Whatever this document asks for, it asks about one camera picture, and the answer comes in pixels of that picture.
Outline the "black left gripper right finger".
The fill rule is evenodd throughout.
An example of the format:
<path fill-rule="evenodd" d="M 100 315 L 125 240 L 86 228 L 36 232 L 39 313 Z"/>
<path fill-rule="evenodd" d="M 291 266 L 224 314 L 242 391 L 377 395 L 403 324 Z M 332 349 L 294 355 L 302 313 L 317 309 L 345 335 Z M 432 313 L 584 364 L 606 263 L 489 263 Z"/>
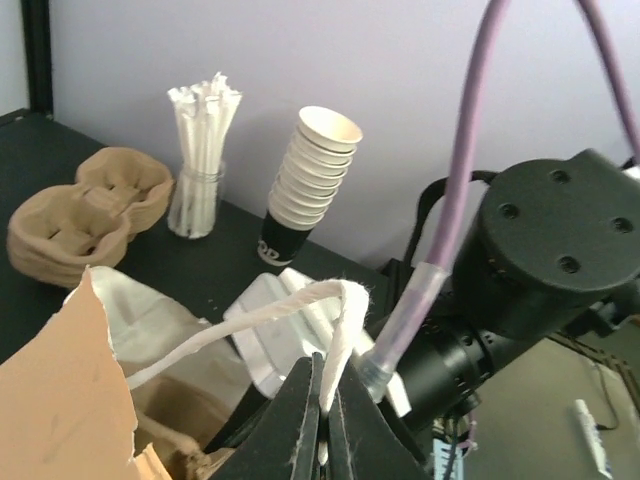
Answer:
<path fill-rule="evenodd" d="M 417 480 L 424 467 L 397 439 L 352 365 L 347 365 L 328 416 L 328 477 Z"/>

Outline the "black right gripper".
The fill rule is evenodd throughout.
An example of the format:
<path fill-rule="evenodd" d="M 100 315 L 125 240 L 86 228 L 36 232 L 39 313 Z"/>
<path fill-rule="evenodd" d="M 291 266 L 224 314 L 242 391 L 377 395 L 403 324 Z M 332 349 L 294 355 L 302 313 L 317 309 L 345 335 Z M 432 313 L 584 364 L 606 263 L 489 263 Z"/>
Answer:
<path fill-rule="evenodd" d="M 397 371 L 411 433 L 542 339 L 608 336 L 639 313 L 639 181 L 593 150 L 476 171 L 486 189 L 453 269 Z"/>

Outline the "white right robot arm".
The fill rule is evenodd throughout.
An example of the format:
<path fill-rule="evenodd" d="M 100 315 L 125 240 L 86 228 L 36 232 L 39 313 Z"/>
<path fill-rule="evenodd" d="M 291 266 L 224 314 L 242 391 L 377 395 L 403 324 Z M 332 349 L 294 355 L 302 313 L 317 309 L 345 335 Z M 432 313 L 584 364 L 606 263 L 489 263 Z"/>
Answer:
<path fill-rule="evenodd" d="M 485 186 L 434 306 L 397 371 L 411 432 L 542 339 L 606 337 L 639 313 L 639 182 L 593 150 L 476 170 Z"/>

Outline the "orange kraft paper bag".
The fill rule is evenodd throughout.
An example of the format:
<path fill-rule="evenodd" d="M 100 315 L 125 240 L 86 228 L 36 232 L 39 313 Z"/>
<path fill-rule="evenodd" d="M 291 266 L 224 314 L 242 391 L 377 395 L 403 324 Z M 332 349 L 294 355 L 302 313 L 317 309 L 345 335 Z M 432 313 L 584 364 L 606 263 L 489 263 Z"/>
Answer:
<path fill-rule="evenodd" d="M 362 330 L 367 289 L 352 281 L 314 282 L 239 313 L 126 378 L 115 359 L 103 304 L 90 273 L 43 329 L 1 366 L 1 476 L 4 479 L 143 479 L 134 453 L 138 420 L 130 389 L 231 334 L 285 317 L 326 298 L 341 301 L 317 404 L 327 414 Z"/>

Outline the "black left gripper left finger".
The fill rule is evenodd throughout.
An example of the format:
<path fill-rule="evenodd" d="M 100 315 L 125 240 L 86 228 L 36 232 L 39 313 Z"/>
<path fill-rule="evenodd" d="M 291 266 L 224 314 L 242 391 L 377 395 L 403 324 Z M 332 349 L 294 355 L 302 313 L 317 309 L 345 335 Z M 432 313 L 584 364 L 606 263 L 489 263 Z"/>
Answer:
<path fill-rule="evenodd" d="M 234 452 L 213 480 L 318 479 L 321 425 L 320 383 L 324 360 L 319 353 L 295 363 L 269 400 L 251 386 L 229 420 L 207 445 Z"/>

